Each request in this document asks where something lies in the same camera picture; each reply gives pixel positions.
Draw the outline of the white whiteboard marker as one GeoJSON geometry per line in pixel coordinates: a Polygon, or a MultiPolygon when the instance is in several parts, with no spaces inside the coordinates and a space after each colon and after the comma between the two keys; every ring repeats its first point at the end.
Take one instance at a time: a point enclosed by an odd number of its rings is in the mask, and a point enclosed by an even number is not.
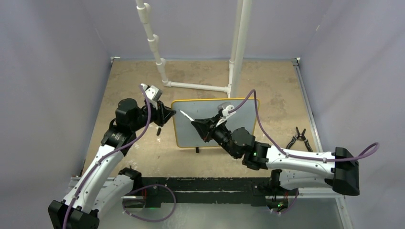
{"type": "Polygon", "coordinates": [[[185,113],[183,110],[179,110],[181,114],[183,114],[186,118],[188,118],[190,121],[194,121],[192,117],[190,117],[187,113],[185,113]]]}

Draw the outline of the yellow framed whiteboard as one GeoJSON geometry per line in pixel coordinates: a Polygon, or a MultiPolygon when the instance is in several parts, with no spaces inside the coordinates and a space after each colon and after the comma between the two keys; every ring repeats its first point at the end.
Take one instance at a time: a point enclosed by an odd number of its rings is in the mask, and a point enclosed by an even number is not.
{"type": "MultiPolygon", "coordinates": [[[[171,109],[176,111],[173,124],[177,146],[180,148],[218,147],[214,140],[205,142],[199,134],[200,129],[206,133],[210,127],[216,127],[222,115],[219,109],[222,109],[223,105],[237,107],[243,100],[243,98],[216,98],[173,101],[171,109]]],[[[254,98],[249,98],[223,125],[230,132],[243,127],[253,134],[256,126],[254,98]]]]}

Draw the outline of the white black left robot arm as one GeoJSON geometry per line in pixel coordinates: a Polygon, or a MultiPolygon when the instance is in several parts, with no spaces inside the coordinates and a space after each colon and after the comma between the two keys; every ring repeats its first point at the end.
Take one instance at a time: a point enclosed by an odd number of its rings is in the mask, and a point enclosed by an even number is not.
{"type": "Polygon", "coordinates": [[[91,165],[62,201],[54,200],[49,205],[53,228],[96,229],[101,217],[123,196],[140,194],[145,200],[149,190],[160,188],[160,184],[143,185],[142,174],[128,167],[120,170],[109,185],[105,183],[151,122],[162,127],[175,114],[155,99],[145,99],[143,107],[131,98],[121,100],[91,165]]]}

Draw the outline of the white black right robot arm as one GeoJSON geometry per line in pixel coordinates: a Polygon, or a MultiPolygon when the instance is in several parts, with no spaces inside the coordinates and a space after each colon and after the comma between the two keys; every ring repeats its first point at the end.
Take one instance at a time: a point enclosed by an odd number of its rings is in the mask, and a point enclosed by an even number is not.
{"type": "Polygon", "coordinates": [[[191,125],[204,142],[215,141],[234,159],[252,170],[281,169],[295,170],[310,174],[304,180],[315,185],[331,187],[336,193],[347,196],[360,194],[359,163],[343,147],[332,152],[304,152],[278,149],[267,143],[256,141],[244,127],[230,131],[226,123],[218,124],[216,117],[195,119],[191,125]]]}

